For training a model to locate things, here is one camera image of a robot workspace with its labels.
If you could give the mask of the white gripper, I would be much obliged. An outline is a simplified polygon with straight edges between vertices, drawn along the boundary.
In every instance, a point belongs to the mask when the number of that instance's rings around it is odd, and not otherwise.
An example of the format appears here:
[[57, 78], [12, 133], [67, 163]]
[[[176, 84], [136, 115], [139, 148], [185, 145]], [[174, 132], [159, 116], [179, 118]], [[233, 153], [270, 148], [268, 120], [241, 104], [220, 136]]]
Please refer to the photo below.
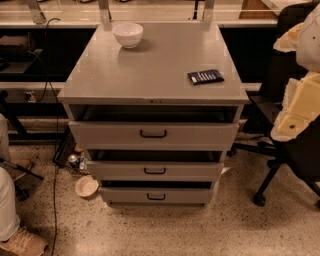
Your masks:
[[[299, 51], [302, 27], [303, 23], [299, 23], [290, 28], [276, 40], [273, 48], [284, 53]], [[320, 74], [308, 72], [300, 80], [290, 78], [271, 137], [280, 142], [295, 139], [319, 115]]]

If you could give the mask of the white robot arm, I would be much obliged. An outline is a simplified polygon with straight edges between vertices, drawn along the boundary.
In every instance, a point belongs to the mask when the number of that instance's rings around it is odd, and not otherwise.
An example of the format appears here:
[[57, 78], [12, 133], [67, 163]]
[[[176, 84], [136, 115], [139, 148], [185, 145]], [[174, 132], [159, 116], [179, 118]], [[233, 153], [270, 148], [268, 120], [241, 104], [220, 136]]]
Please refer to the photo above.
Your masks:
[[280, 142], [295, 139], [320, 115], [320, 6], [276, 40], [280, 52], [296, 52], [296, 62], [307, 70], [300, 80], [290, 78], [271, 137]]

